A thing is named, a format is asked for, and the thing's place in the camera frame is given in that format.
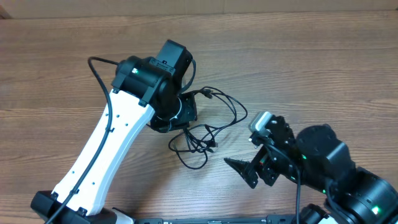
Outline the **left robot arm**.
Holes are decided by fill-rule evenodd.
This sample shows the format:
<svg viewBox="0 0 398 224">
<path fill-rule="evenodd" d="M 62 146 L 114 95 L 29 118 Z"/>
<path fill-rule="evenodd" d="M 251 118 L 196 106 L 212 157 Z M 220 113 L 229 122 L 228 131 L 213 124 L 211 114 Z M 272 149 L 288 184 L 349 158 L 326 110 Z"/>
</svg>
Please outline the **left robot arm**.
<svg viewBox="0 0 398 224">
<path fill-rule="evenodd" d="M 106 107 L 78 159 L 53 190 L 31 202 L 45 223 L 134 223 L 105 200 L 125 155 L 145 126 L 160 133 L 187 128 L 197 119 L 194 96 L 183 76 L 195 61 L 172 40 L 155 57 L 131 56 L 116 64 Z"/>
</svg>

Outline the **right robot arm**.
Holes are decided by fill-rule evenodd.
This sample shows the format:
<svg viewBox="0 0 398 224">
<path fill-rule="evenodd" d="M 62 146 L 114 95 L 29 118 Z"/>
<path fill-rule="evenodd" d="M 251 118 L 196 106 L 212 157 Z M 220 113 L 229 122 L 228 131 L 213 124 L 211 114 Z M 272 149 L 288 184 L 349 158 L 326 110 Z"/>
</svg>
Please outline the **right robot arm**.
<svg viewBox="0 0 398 224">
<path fill-rule="evenodd" d="M 349 147 L 328 124 L 314 125 L 295 135 L 284 117 L 268 111 L 249 124 L 259 151 L 250 162 L 226 158 L 250 186 L 262 179 L 273 186 L 281 175 L 297 185 L 325 194 L 323 207 L 297 207 L 287 223 L 397 223 L 397 190 L 372 172 L 356 166 Z"/>
</svg>

